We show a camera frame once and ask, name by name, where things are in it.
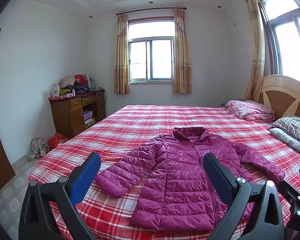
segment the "jacket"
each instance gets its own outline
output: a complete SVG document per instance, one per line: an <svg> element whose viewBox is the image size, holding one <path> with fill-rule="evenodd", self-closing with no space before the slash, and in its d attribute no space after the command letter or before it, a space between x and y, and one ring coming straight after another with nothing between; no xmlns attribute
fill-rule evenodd
<svg viewBox="0 0 300 240"><path fill-rule="evenodd" d="M95 177L107 194L122 197L152 169L138 198L130 224L156 230L213 230L227 210L202 167L213 153L236 177L255 183L241 166L248 163L263 171L276 185L285 173L256 150L203 127L174 128L132 150ZM243 218L250 215L249 203Z"/></svg>

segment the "pillow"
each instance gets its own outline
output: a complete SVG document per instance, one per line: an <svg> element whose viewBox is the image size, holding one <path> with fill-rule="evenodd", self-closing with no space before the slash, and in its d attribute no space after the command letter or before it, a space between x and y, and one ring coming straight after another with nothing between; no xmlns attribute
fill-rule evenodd
<svg viewBox="0 0 300 240"><path fill-rule="evenodd" d="M300 142L286 134L284 131L282 131L279 128L272 128L270 130L270 133L272 133L275 137L283 141L284 143L288 144L291 148L297 150L300 152Z"/></svg>
<svg viewBox="0 0 300 240"><path fill-rule="evenodd" d="M280 118L272 124L272 127L280 128L300 142L300 117L291 115Z"/></svg>

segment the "window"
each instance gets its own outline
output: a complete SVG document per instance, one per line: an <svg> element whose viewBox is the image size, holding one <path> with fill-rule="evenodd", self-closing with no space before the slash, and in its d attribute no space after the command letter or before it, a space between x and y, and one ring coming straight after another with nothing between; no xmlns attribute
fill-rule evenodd
<svg viewBox="0 0 300 240"><path fill-rule="evenodd" d="M173 82L174 22L129 24L130 83Z"/></svg>
<svg viewBox="0 0 300 240"><path fill-rule="evenodd" d="M294 0L260 1L275 51L273 72L300 81L300 8Z"/></svg>

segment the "pink blanket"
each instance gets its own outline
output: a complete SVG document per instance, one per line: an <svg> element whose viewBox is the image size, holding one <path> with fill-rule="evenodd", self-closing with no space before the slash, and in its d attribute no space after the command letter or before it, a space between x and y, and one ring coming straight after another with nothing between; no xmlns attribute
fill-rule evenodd
<svg viewBox="0 0 300 240"><path fill-rule="evenodd" d="M274 111L255 101L232 100L227 103L226 108L240 119L247 121L270 122L274 120Z"/></svg>

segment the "metal screw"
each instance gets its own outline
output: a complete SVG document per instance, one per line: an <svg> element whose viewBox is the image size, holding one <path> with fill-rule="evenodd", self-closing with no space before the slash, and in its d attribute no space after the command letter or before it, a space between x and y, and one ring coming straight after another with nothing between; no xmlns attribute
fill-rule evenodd
<svg viewBox="0 0 300 240"><path fill-rule="evenodd" d="M36 180L31 180L30 181L30 186L35 186L37 184L37 181Z"/></svg>
<svg viewBox="0 0 300 240"><path fill-rule="evenodd" d="M268 181L267 181L267 185L268 185L269 187L274 187L274 182L273 182L272 180L268 180Z"/></svg>
<svg viewBox="0 0 300 240"><path fill-rule="evenodd" d="M60 183L64 183L64 182L67 181L67 179L68 179L68 177L62 176L62 177L60 177L60 178L58 179L58 181L59 181Z"/></svg>
<svg viewBox="0 0 300 240"><path fill-rule="evenodd" d="M237 182L244 184L244 183L246 183L246 180L244 178L237 177Z"/></svg>

